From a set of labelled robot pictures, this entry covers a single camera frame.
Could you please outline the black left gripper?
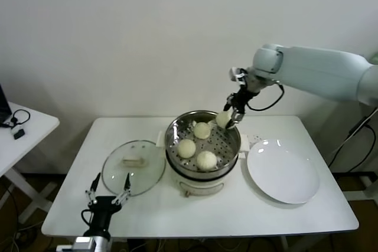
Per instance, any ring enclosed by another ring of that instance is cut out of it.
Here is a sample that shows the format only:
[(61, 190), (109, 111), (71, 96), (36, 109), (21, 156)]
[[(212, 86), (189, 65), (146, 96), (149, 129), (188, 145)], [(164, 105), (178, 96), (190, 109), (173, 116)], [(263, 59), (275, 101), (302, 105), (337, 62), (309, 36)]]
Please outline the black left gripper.
[(110, 237), (109, 226), (112, 215), (119, 212), (131, 193), (130, 173), (128, 172), (123, 191), (117, 196), (101, 196), (96, 198), (96, 190), (100, 181), (99, 172), (85, 193), (89, 200), (89, 211), (93, 214), (87, 230), (88, 237)]

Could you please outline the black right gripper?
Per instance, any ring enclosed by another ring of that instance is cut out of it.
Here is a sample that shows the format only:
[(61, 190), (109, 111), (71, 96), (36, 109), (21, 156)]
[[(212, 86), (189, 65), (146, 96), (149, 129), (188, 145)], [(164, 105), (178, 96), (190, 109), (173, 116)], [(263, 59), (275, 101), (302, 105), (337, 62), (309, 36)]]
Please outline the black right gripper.
[(226, 129), (236, 127), (244, 118), (245, 107), (248, 102), (257, 96), (257, 92), (249, 91), (247, 88), (240, 88), (237, 92), (231, 93), (223, 107), (224, 112), (232, 111)]

